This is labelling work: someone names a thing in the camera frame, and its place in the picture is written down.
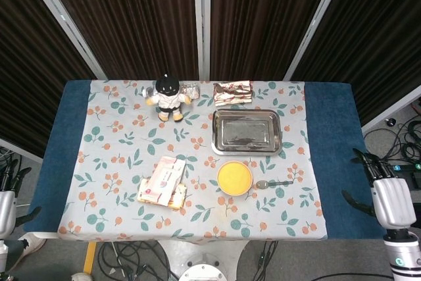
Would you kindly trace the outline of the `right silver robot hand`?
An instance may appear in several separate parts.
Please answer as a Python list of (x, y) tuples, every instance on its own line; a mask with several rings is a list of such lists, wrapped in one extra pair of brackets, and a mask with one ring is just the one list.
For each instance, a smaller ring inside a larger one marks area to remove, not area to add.
[(342, 196), (353, 208), (375, 217), (386, 230), (403, 230), (416, 222), (410, 190), (406, 181), (395, 174), (393, 167), (371, 153), (353, 149), (356, 160), (364, 167), (370, 186), (372, 205), (361, 203), (342, 190)]

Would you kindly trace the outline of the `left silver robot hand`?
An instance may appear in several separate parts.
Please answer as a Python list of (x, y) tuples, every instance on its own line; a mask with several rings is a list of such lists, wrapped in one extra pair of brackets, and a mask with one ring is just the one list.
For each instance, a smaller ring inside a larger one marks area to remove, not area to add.
[(21, 169), (21, 159), (9, 159), (1, 168), (1, 239), (8, 238), (16, 227), (34, 220), (41, 211), (36, 207), (31, 213), (17, 217), (16, 201), (25, 176), (31, 167)]

